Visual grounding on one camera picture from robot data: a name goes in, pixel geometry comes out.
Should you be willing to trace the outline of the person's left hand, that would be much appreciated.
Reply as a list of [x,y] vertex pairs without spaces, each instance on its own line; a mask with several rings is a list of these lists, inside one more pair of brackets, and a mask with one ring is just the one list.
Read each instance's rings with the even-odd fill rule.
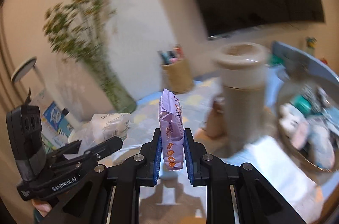
[[39,199],[33,199],[32,204],[35,209],[42,215],[42,217],[45,217],[52,209],[51,205],[48,202],[41,201]]

